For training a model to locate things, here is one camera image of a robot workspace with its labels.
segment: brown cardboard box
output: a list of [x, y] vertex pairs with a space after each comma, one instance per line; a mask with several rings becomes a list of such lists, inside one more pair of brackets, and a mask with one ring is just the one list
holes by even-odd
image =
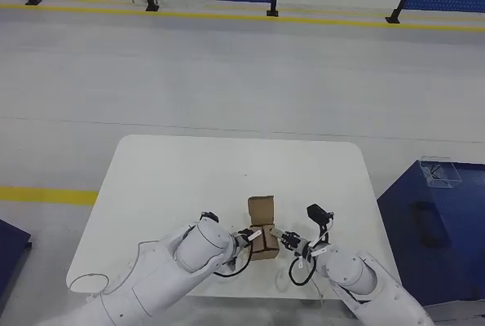
[[280, 247], [278, 239], [271, 235], [275, 227], [275, 203], [273, 196], [255, 196], [248, 199], [251, 230], [261, 230], [262, 235], [253, 240], [253, 255], [251, 260], [273, 259]]

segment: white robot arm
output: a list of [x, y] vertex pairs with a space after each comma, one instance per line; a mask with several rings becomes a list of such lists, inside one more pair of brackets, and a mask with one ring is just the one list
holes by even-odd
[[[278, 229], [271, 229], [271, 234], [286, 249], [294, 251], [298, 259], [311, 261], [313, 268], [329, 280], [334, 292], [365, 326], [434, 326], [420, 303], [370, 253], [352, 252], [329, 244], [328, 237], [326, 241], [321, 240], [328, 232], [324, 226], [333, 219], [333, 214], [318, 205], [310, 206], [307, 211], [320, 225], [319, 239], [310, 242], [294, 232]], [[371, 298], [360, 303], [353, 294]]]
[[195, 225], [185, 226], [153, 244], [146, 244], [135, 263], [83, 307], [49, 319], [47, 325], [134, 326], [153, 324], [224, 263], [234, 265], [239, 252], [258, 233], [227, 233], [214, 214], [203, 213]]

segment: yellow floor line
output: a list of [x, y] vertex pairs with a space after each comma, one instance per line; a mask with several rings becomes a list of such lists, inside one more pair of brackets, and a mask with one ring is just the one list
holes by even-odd
[[63, 0], [66, 2], [80, 2], [80, 3], [98, 3], [98, 4], [106, 4], [106, 5], [120, 5], [120, 6], [147, 6], [144, 3], [132, 3], [132, 2], [121, 2], [121, 1], [113, 1], [113, 0]]
[[[211, 10], [240, 10], [240, 11], [266, 11], [266, 7], [241, 7], [241, 6], [204, 6], [205, 9]], [[278, 11], [283, 12], [300, 12], [307, 14], [325, 14], [325, 15], [346, 15], [357, 17], [378, 17], [384, 18], [390, 13], [377, 13], [377, 12], [352, 12], [352, 11], [327, 11], [317, 9], [296, 9], [296, 8], [277, 8]], [[412, 20], [445, 20], [445, 21], [485, 21], [483, 17], [443, 17], [434, 15], [405, 15], [402, 13], [399, 16], [400, 19], [412, 19]]]
[[[212, 10], [241, 10], [241, 11], [266, 11], [268, 7], [240, 7], [240, 6], [204, 6], [204, 9]], [[295, 8], [277, 8], [277, 11], [283, 12], [301, 12], [308, 14], [330, 14], [330, 15], [355, 15], [362, 17], [385, 17], [387, 14], [375, 12], [349, 12], [349, 11], [327, 11], [317, 9], [295, 9]]]
[[172, 11], [139, 11], [139, 10], [122, 10], [108, 8], [80, 8], [80, 7], [47, 7], [47, 6], [25, 6], [25, 5], [2, 5], [0, 9], [19, 9], [29, 11], [62, 11], [75, 13], [99, 13], [113, 15], [153, 15], [162, 17], [179, 17], [179, 18], [198, 18], [209, 20], [253, 20], [269, 21], [275, 23], [297, 23], [297, 24], [326, 24], [326, 25], [345, 25], [356, 27], [372, 27], [384, 29], [428, 29], [440, 31], [456, 32], [481, 32], [485, 33], [485, 27], [474, 26], [455, 26], [455, 25], [430, 25], [430, 24], [387, 24], [386, 22], [373, 21], [352, 21], [352, 20], [326, 20], [311, 19], [302, 17], [267, 17], [264, 15], [224, 15], [224, 14], [206, 14], [192, 12], [172, 12]]
[[0, 200], [93, 205], [99, 192], [68, 189], [0, 186]]

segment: concrete floor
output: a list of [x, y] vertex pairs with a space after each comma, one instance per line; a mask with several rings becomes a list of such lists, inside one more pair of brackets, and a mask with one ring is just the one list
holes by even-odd
[[[0, 185], [99, 189], [127, 134], [350, 141], [380, 196], [422, 155], [485, 163], [485, 33], [0, 11]], [[84, 302], [64, 277], [89, 214], [0, 202], [35, 244], [0, 325]], [[356, 324], [319, 308], [186, 300], [168, 318]]]

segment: transparent plastic stand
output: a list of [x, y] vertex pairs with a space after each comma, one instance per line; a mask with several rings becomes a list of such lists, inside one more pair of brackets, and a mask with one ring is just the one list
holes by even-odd
[[454, 188], [461, 183], [461, 177], [450, 157], [422, 156], [420, 168], [429, 187]]

